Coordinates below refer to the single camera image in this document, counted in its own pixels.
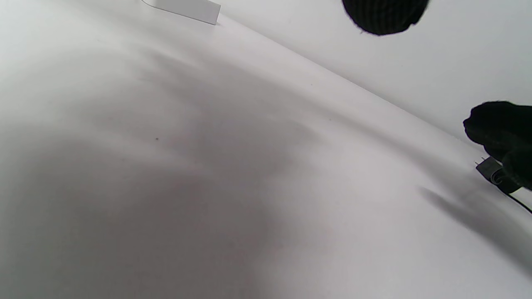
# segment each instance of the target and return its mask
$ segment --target gloved hand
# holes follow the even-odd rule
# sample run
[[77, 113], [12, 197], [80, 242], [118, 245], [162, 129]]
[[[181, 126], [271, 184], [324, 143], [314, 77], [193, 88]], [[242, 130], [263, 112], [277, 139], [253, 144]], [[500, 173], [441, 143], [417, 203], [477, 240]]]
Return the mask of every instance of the gloved hand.
[[429, 0], [343, 0], [344, 8], [362, 30], [375, 35], [403, 32], [418, 23]]
[[532, 190], [532, 106], [487, 102], [471, 110], [465, 133], [503, 164], [508, 177]]

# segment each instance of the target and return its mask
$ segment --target black object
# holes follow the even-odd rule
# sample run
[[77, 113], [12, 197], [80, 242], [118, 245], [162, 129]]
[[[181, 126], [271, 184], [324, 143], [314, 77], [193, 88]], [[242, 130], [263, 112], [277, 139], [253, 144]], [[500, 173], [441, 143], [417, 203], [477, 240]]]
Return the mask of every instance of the black object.
[[502, 163], [502, 172], [532, 190], [532, 107], [487, 102], [471, 110], [465, 133]]
[[497, 160], [489, 157], [481, 164], [477, 165], [477, 170], [493, 185], [497, 186], [504, 194], [514, 193], [522, 186], [516, 184], [510, 177], [506, 175]]
[[375, 35], [403, 32], [417, 24], [429, 0], [343, 0], [351, 20]]

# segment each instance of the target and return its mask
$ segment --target black cable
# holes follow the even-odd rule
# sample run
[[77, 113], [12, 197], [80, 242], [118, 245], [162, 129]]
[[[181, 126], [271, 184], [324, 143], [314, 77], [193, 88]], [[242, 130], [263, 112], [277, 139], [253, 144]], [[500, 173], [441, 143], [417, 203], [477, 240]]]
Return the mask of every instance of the black cable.
[[524, 207], [525, 210], [527, 210], [530, 214], [532, 214], [532, 210], [527, 207], [527, 205], [523, 204], [522, 202], [520, 202], [519, 200], [517, 200], [517, 198], [511, 196], [510, 194], [507, 194], [507, 196], [511, 199], [513, 199], [513, 201], [515, 201], [516, 203], [518, 203], [520, 206]]

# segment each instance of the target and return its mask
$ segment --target black knit fabric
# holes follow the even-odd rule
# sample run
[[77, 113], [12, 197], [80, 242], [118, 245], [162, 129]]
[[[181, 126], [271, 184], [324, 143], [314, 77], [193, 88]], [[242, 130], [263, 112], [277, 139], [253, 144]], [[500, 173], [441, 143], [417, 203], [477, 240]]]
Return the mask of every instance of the black knit fabric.
[[471, 110], [464, 127], [509, 177], [532, 190], [532, 106], [487, 102]]
[[403, 32], [416, 24], [429, 0], [343, 0], [345, 11], [362, 30], [375, 35]]

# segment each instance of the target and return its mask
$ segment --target white wall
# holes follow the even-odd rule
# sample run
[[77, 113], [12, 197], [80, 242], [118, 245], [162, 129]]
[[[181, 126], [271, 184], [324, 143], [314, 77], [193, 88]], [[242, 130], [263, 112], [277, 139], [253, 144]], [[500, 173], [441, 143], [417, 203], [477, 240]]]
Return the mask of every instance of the white wall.
[[393, 104], [466, 138], [484, 101], [532, 104], [532, 2], [432, 0], [405, 33], [360, 34], [340, 0], [219, 0], [222, 12]]

